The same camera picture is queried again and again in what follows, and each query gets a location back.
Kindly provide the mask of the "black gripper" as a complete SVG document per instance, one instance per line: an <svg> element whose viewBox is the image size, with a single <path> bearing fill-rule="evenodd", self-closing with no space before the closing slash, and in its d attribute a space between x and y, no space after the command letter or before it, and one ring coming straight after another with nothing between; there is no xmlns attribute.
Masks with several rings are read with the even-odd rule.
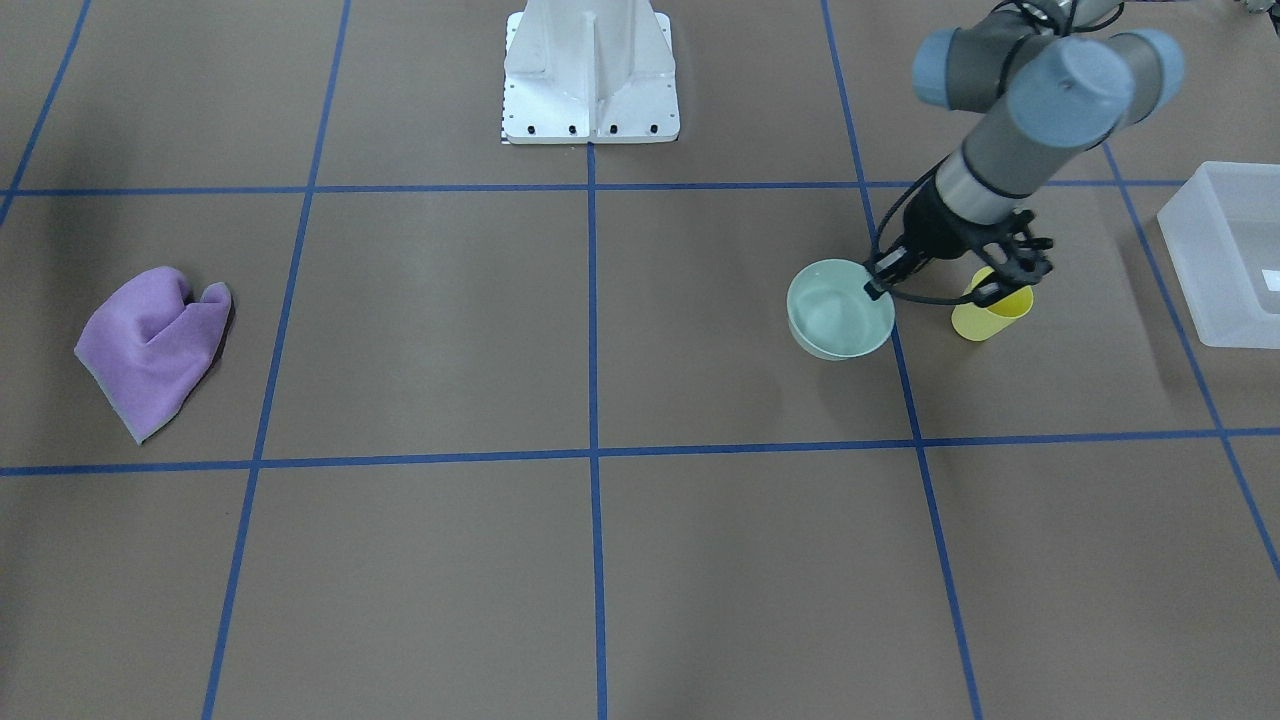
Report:
<svg viewBox="0 0 1280 720"><path fill-rule="evenodd" d="M877 225L876 250L863 264L869 279L863 286L873 300L904 296L899 286L932 261L956 260L972 254L989 275L973 275L968 302L993 307L1030 292L1053 270L1047 252L1050 237L1030 228L1036 214L1014 208L1004 219L982 225L950 210L932 179L915 181L893 202Z"/></svg>

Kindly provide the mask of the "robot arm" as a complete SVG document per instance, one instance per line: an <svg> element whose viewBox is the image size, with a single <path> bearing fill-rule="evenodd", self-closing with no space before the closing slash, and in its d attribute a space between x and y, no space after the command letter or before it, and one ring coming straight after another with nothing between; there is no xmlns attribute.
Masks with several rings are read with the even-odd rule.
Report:
<svg viewBox="0 0 1280 720"><path fill-rule="evenodd" d="M856 299L989 307L1052 272L1053 242L1033 232L1028 199L1074 158L1167 105L1185 78L1171 35L1100 38L1121 14L1119 1L1001 1L977 24L922 42L916 97L979 119L892 205L901 234L873 243ZM966 255L987 270L974 290L947 300L901 291L931 263Z"/></svg>

